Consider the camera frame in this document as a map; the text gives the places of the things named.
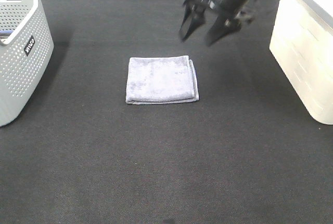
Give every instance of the folded towel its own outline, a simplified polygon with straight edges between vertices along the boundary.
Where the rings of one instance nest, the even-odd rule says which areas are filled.
[[[130,58],[126,103],[163,104],[197,100],[196,72],[188,56]]]

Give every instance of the gray towel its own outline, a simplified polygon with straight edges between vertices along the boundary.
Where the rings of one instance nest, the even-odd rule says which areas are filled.
[[[130,58],[126,103],[163,104],[197,100],[196,72],[188,56]]]

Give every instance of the laundry basket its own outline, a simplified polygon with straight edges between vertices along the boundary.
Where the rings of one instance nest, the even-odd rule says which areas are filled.
[[[13,121],[40,81],[53,51],[41,0],[0,1],[0,126]]]

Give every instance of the floor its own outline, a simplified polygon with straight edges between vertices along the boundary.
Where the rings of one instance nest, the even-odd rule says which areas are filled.
[[[0,223],[332,223],[333,129],[270,53],[279,0],[204,45],[178,0],[42,0],[55,42],[0,128]],[[200,101],[128,106],[129,58],[189,55]]]

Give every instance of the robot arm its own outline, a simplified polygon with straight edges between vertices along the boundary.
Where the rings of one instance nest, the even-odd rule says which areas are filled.
[[[183,0],[185,6],[185,16],[180,29],[182,41],[194,32],[195,29],[205,23],[204,12],[206,9],[215,12],[218,17],[213,27],[206,35],[206,44],[212,45],[220,38],[237,32],[241,29],[242,16],[241,9],[248,0]]]

